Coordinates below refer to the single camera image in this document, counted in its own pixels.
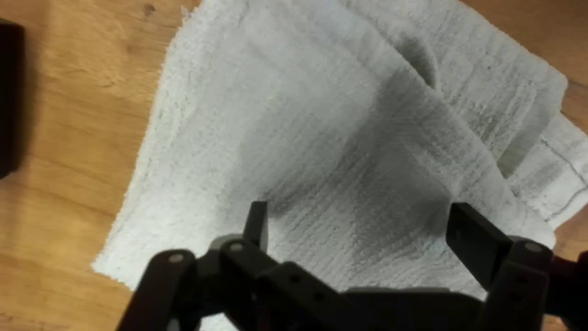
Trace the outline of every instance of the wooden surface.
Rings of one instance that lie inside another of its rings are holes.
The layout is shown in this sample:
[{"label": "wooden surface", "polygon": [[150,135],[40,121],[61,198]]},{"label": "wooden surface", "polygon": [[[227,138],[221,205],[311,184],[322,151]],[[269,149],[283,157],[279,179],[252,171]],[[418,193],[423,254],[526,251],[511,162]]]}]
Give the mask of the wooden surface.
[{"label": "wooden surface", "polygon": [[[588,3],[467,2],[570,77],[563,111],[588,131]],[[130,293],[89,264],[121,205],[181,5],[197,3],[0,0],[30,50],[26,159],[0,181],[0,330],[115,328]],[[558,229],[560,254],[588,249],[587,219]]]}]

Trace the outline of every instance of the towel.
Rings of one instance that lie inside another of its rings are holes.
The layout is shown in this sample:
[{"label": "towel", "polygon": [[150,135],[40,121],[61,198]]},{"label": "towel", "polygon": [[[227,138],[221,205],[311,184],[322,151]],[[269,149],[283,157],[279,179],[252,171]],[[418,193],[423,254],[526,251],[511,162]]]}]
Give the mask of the towel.
[{"label": "towel", "polygon": [[202,255],[267,200],[269,254],[336,289],[481,297],[444,241],[451,202],[552,247],[588,201],[566,85],[454,0],[206,0],[168,48],[92,267],[133,289],[155,253]]}]

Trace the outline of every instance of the white towel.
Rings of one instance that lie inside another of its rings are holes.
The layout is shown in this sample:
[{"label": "white towel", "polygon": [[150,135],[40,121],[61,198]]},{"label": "white towel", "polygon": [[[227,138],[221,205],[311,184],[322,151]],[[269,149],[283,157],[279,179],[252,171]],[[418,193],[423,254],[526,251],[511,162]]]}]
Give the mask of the white towel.
[{"label": "white towel", "polygon": [[337,289],[480,296],[445,245],[451,202],[552,246],[588,200],[566,84],[454,0],[206,0],[171,42],[92,266],[134,288],[155,253],[201,255],[265,199],[269,254]]}]

